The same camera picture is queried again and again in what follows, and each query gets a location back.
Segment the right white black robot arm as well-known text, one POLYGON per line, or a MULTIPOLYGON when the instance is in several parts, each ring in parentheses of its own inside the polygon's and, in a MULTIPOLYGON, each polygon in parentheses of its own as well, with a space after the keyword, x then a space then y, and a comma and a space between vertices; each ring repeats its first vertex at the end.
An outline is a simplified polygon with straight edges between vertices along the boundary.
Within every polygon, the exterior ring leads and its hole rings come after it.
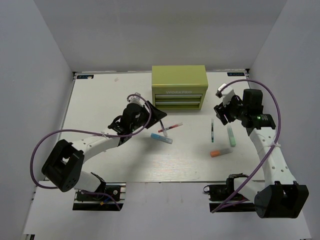
POLYGON ((257 215, 264 218, 296 219, 308 196, 306 185, 299 184, 292 175, 278 145, 280 125, 270 114, 263 112, 263 93, 257 89, 245 89, 239 97, 234 90, 221 87, 217 96, 222 102, 214 107, 223 125, 239 120, 246 129, 259 157, 258 169, 263 171, 264 186, 249 176, 236 175, 225 188, 227 200, 240 196, 251 201, 257 215))

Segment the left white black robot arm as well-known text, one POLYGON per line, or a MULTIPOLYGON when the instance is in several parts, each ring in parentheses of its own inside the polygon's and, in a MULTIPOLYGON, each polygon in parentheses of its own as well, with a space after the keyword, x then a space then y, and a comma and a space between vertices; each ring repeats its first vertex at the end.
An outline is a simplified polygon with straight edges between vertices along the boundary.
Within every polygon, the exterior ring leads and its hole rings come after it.
POLYGON ((133 101, 117 116, 107 127, 114 134, 107 136, 92 135, 88 138, 68 142, 62 139, 56 143, 49 157, 44 163, 41 172, 62 192, 77 189, 88 192, 94 199, 99 200, 105 196, 106 182, 93 172, 82 170, 83 164, 94 156, 106 150, 119 147, 127 142, 131 134, 145 126, 152 127, 167 114, 150 102, 148 106, 133 101))

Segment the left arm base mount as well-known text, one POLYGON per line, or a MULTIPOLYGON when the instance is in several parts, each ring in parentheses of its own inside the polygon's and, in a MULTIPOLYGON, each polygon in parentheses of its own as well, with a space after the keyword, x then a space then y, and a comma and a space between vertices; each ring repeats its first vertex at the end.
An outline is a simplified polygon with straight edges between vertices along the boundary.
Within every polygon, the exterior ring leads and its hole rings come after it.
POLYGON ((83 190, 76 190, 72 210, 118 212, 125 203, 125 197, 125 183, 107 183, 102 188, 102 194, 88 194, 83 190))

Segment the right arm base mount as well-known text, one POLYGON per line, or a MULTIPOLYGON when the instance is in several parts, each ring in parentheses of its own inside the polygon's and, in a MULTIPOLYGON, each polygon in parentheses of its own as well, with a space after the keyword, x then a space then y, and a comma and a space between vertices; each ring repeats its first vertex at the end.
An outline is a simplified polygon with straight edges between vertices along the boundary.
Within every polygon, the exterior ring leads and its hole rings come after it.
MULTIPOLYGON (((244 180, 248 175, 243 173, 230 174, 225 183, 214 183, 206 185, 203 188, 203 193, 208 195, 209 211, 215 210, 225 199, 227 199, 236 189, 234 180, 244 180)), ((254 204, 247 200, 240 193, 235 194, 227 203, 226 207, 217 211, 218 213, 244 213, 255 212, 254 204)))

